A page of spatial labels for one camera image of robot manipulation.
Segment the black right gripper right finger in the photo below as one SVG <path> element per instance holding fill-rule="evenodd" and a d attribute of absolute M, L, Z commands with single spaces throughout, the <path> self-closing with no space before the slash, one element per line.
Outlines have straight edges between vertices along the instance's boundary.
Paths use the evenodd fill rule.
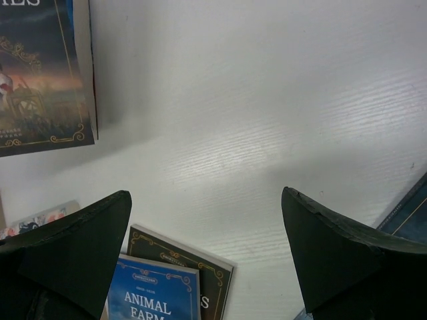
<path fill-rule="evenodd" d="M 341 215 L 298 190 L 282 215 L 306 312 L 314 319 L 425 319 L 426 245 Z"/>

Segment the Three Days to See book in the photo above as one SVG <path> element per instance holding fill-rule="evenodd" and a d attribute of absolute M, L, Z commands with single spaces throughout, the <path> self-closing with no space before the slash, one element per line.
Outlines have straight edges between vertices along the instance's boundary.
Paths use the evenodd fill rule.
<path fill-rule="evenodd" d="M 236 264 L 207 251 L 133 224 L 127 254 L 199 271 L 201 318 L 223 319 Z"/>

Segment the Animal Farm blue book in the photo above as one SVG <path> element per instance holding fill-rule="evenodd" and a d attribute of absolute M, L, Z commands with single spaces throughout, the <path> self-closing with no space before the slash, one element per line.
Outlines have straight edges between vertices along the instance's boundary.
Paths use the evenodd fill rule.
<path fill-rule="evenodd" d="M 109 319 L 201 319 L 199 271 L 121 254 L 107 296 Z"/>

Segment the A Tale of Two Cities book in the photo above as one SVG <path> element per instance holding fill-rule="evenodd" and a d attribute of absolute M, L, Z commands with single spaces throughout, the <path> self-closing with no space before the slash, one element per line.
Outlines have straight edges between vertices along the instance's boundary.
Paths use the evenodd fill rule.
<path fill-rule="evenodd" d="M 1 2 L 1 155 L 92 145 L 68 0 Z"/>

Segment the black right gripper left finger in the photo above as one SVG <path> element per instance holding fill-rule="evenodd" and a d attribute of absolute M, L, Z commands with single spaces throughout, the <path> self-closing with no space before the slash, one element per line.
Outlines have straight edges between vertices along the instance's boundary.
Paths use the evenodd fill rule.
<path fill-rule="evenodd" d="M 1 241 L 2 319 L 100 319 L 131 213 L 118 191 Z"/>

